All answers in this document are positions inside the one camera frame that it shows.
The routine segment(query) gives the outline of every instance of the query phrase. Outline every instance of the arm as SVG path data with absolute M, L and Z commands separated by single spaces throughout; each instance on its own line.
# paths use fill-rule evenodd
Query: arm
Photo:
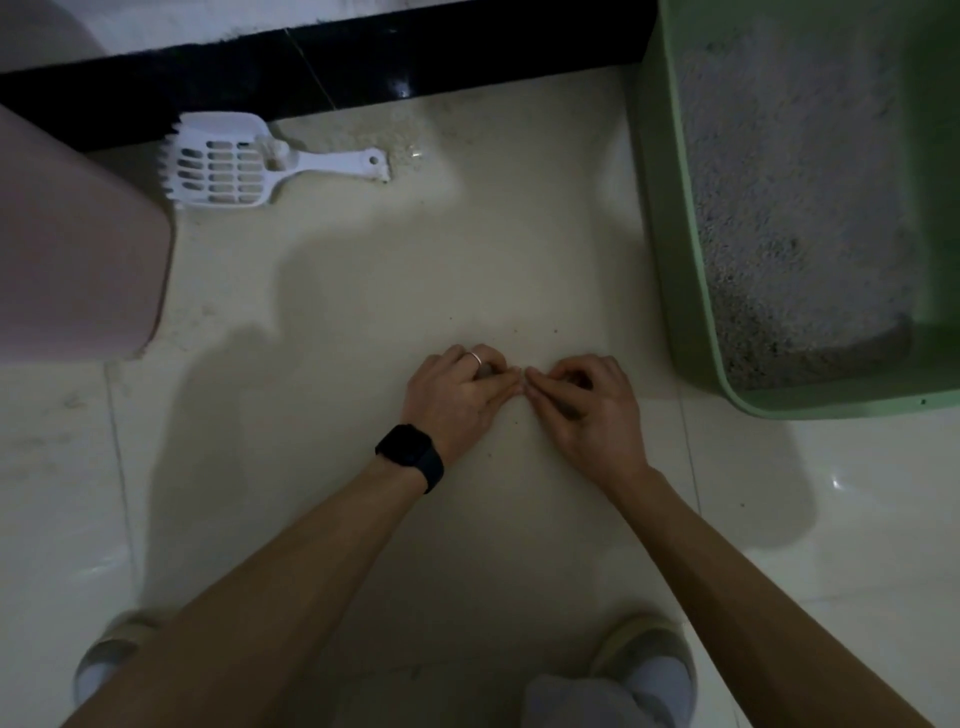
M 519 393 L 489 347 L 430 356 L 407 385 L 401 422 L 452 465 Z M 260 725 L 326 642 L 377 554 L 423 494 L 420 471 L 383 458 L 190 602 L 65 723 L 66 728 Z
M 589 390 L 572 383 L 584 376 Z M 636 398 L 613 358 L 573 357 L 527 378 L 547 433 L 643 542 L 754 726 L 929 725 L 647 464 Z

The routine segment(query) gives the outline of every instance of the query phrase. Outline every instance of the pink bin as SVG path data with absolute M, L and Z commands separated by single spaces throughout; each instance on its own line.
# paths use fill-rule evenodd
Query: pink bin
M 0 363 L 112 359 L 154 334 L 163 210 L 0 107 Z

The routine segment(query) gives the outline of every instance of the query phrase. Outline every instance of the white wall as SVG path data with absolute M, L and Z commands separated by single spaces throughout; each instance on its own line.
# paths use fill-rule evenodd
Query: white wall
M 0 72 L 457 0 L 0 0 Z

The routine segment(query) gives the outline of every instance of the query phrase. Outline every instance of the hand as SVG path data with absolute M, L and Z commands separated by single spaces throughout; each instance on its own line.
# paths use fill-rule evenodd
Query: hand
M 523 391 L 519 367 L 507 369 L 502 353 L 486 344 L 471 351 L 493 374 L 476 378 L 480 362 L 457 344 L 442 356 L 427 356 L 407 382 L 400 422 L 428 434 L 446 467 L 487 433 L 504 402 Z
M 612 356 L 572 356 L 548 375 L 527 369 L 527 398 L 564 457 L 606 493 L 652 469 L 630 380 Z

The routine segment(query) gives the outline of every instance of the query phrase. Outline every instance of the litter scoop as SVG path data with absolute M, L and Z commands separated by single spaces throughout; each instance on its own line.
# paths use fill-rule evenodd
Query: litter scoop
M 161 183 L 167 197 L 192 207 L 256 207 L 270 202 L 274 187 L 300 172 L 326 172 L 390 181 L 383 150 L 315 155 L 292 149 L 270 134 L 251 113 L 185 113 L 177 133 L 160 152 Z

